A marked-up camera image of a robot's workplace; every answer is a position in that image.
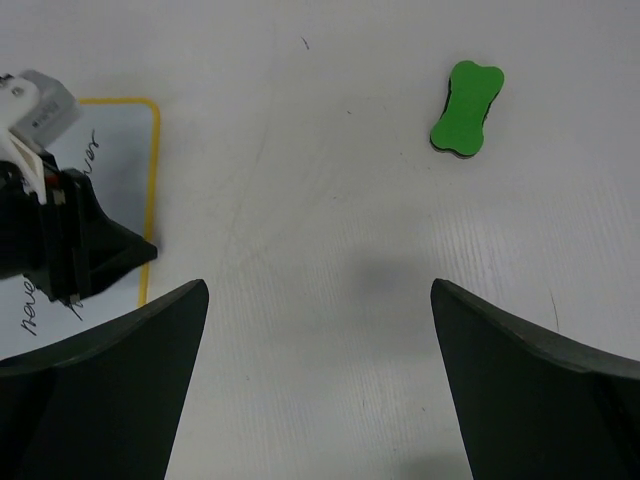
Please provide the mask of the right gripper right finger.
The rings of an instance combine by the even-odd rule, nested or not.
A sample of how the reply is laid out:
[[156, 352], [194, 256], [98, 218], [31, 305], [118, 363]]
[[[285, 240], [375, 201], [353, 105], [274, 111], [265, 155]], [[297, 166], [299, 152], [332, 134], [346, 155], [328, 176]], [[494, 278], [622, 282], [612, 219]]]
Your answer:
[[639, 363], [514, 316], [455, 283], [430, 292], [476, 479], [636, 479]]

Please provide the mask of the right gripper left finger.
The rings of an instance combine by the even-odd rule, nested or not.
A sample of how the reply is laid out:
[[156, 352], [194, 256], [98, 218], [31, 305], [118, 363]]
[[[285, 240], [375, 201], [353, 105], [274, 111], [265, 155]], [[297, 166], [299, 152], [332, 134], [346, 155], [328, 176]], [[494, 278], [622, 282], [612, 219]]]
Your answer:
[[204, 331], [190, 281], [1, 363], [4, 479], [162, 479]]

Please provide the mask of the green bone shaped eraser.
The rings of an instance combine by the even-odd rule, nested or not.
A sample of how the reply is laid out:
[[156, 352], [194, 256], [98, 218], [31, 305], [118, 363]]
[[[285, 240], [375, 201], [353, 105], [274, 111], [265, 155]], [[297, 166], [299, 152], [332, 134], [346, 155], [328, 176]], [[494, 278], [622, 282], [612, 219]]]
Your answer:
[[431, 145], [460, 158], [475, 156], [484, 144], [484, 122], [504, 83], [499, 67], [458, 62], [449, 75], [442, 114], [429, 133]]

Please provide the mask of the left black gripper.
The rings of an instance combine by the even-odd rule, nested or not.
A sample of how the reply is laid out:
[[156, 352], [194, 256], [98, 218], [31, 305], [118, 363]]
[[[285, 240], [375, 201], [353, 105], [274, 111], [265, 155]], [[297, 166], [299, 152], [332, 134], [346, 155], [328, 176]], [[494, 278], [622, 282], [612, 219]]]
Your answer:
[[76, 169], [45, 177], [47, 203], [25, 191], [19, 168], [1, 162], [1, 278], [37, 275], [50, 300], [104, 292], [158, 256], [155, 245], [110, 219], [91, 180]]

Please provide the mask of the yellow framed whiteboard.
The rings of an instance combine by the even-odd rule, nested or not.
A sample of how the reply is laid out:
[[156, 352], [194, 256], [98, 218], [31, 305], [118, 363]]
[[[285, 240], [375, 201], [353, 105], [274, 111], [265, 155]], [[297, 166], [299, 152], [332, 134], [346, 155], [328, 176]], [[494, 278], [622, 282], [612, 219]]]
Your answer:
[[[160, 112], [144, 98], [90, 98], [81, 116], [50, 148], [61, 168], [92, 182], [112, 220], [150, 240], [153, 234]], [[81, 333], [144, 305], [148, 265], [105, 292], [71, 307], [51, 302], [19, 276], [1, 283], [1, 356], [9, 358]]]

